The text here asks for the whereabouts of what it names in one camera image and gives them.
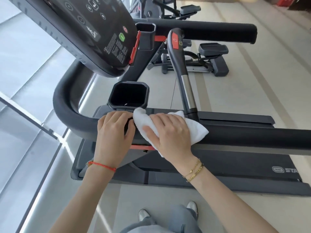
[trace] sneaker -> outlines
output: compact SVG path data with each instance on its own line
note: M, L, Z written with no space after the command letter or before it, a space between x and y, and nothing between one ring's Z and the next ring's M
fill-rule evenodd
M197 205L196 205L196 203L195 203L194 201L190 201L190 202L187 204L187 207L186 207L186 208L192 209L192 210L195 212L196 217L199 216L199 212L198 212L198 210L197 210Z
M139 212L138 212L138 220L141 222L146 217L150 217L150 214L145 209L139 210Z

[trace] white towel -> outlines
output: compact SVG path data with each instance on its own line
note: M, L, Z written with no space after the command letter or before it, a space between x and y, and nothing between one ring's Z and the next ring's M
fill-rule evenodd
M182 110L180 110L176 113L171 112L169 114L177 114L177 115L179 115L185 119L185 121L188 125L188 128L190 130L191 145L199 142L208 134L208 130L202 124L200 124L200 123L198 123L192 119L185 118L184 112ZM153 132L159 137L159 133L158 133L155 125L153 124L153 121L149 117L149 115L146 114L146 110L143 108L136 108L134 110L134 113L133 113L133 119L134 119L134 123L135 123L138 131L142 135L142 137L145 138L145 140L148 141L156 149L156 147L148 139L145 131L142 129L143 126L149 126L153 130Z

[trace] hand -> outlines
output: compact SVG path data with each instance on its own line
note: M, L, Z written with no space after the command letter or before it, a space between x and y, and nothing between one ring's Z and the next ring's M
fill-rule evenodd
M131 117L133 113L113 111L98 120L94 162L113 168L120 165L135 134L134 121L131 119L124 135L125 124Z
M143 130L156 149L171 164L178 168L192 160L190 131L184 118L172 114L150 115L159 137L153 130L144 126Z

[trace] person's left arm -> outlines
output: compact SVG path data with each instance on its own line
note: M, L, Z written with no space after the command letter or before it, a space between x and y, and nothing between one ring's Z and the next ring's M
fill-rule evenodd
M99 119L94 162L109 167L119 166L135 134L132 119L124 135L125 124L132 116L126 111L113 111ZM112 170L92 164L86 171L82 185L49 233L86 233L99 199L113 175Z

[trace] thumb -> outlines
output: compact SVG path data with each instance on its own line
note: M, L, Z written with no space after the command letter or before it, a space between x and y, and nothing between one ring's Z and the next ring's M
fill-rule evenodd
M160 146L160 139L154 133L154 131L149 126L143 126L142 129L145 131L148 139L154 144L156 148Z
M135 130L136 130L136 128L134 125L134 120L131 119L128 122L127 132L126 132L125 137L124 137L125 142L128 143L129 145L132 144L132 141L133 141L133 138L135 135Z

